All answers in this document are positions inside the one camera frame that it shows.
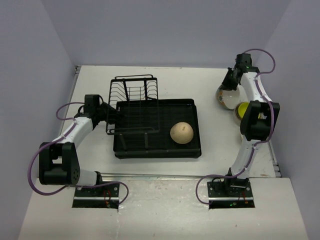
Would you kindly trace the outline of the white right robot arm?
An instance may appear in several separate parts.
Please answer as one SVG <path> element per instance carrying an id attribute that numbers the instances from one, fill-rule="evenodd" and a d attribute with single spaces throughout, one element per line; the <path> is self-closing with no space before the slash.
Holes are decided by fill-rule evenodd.
<path id="1" fill-rule="evenodd" d="M 223 184 L 224 193 L 230 197 L 247 188 L 255 155 L 260 145 L 271 139 L 280 112 L 280 104 L 270 99 L 261 82 L 261 75 L 270 74 L 275 70 L 275 59 L 274 57 L 271 59 L 272 69 L 260 71 L 258 67 L 253 66 L 248 51 L 238 54 L 234 67 L 228 68 L 218 88 L 230 94 L 241 85 L 248 99 L 248 107 L 240 122 L 241 147 Z"/>

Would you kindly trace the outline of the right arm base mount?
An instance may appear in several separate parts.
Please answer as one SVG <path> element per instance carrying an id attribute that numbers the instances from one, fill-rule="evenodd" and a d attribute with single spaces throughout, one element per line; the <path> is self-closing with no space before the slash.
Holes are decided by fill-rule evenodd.
<path id="1" fill-rule="evenodd" d="M 209 209 L 255 208 L 250 180 L 217 178 L 207 182 Z"/>

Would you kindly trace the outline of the tan wooden bowl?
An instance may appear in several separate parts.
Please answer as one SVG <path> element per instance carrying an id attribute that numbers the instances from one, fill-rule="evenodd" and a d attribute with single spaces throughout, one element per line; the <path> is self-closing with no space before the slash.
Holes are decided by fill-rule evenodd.
<path id="1" fill-rule="evenodd" d="M 194 137 L 194 130 L 187 122 L 178 122 L 170 130 L 171 139 L 177 144 L 188 144 Z"/>

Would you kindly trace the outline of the black wire dish rack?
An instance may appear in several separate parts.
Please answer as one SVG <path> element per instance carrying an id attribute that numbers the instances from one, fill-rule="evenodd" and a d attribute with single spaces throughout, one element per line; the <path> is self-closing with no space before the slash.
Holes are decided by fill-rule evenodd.
<path id="1" fill-rule="evenodd" d="M 150 149 L 149 135 L 160 132 L 158 79 L 152 74 L 119 75 L 110 81 L 106 133 L 120 139 L 128 151 L 125 136 L 138 135 L 143 149 Z"/>

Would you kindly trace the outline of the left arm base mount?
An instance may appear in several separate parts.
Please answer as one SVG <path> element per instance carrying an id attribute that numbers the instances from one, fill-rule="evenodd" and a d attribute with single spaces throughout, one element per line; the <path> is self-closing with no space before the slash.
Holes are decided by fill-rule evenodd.
<path id="1" fill-rule="evenodd" d="M 119 209 L 120 184 L 97 188 L 81 188 L 74 192 L 72 208 Z"/>

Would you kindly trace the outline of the teal glazed bowl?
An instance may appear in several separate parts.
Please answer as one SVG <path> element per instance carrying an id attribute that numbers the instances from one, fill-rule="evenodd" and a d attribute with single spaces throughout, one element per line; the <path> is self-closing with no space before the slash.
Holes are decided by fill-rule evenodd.
<path id="1" fill-rule="evenodd" d="M 215 99 L 222 108 L 233 110 L 240 103 L 240 90 L 229 90 L 221 84 L 215 93 Z"/>

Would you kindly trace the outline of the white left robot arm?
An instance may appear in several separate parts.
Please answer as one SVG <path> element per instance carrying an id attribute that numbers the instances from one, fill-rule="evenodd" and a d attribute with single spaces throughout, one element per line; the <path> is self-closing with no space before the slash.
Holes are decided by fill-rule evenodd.
<path id="1" fill-rule="evenodd" d="M 86 188 L 97 197 L 103 193 L 101 173 L 81 169 L 77 148 L 100 122 L 113 124 L 109 117 L 120 117 L 119 111 L 103 101 L 98 94 L 86 94 L 72 121 L 59 137 L 40 145 L 38 153 L 38 177 L 42 185 L 61 185 Z"/>

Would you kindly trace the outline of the large beige ceramic bowl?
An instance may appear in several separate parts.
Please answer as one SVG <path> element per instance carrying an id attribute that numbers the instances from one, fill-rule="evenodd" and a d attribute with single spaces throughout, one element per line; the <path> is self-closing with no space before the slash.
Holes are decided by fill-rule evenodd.
<path id="1" fill-rule="evenodd" d="M 237 122 L 241 122 L 247 110 L 247 102 L 240 102 L 234 109 L 234 116 Z"/>

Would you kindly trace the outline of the yellow green bowl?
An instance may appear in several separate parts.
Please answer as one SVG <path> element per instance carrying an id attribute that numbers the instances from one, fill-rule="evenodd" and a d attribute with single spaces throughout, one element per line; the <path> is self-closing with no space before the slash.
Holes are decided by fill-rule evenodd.
<path id="1" fill-rule="evenodd" d="M 237 106 L 237 114 L 238 114 L 238 117 L 240 119 L 242 119 L 246 113 L 246 110 L 249 106 L 249 102 L 241 102 L 238 106 Z"/>

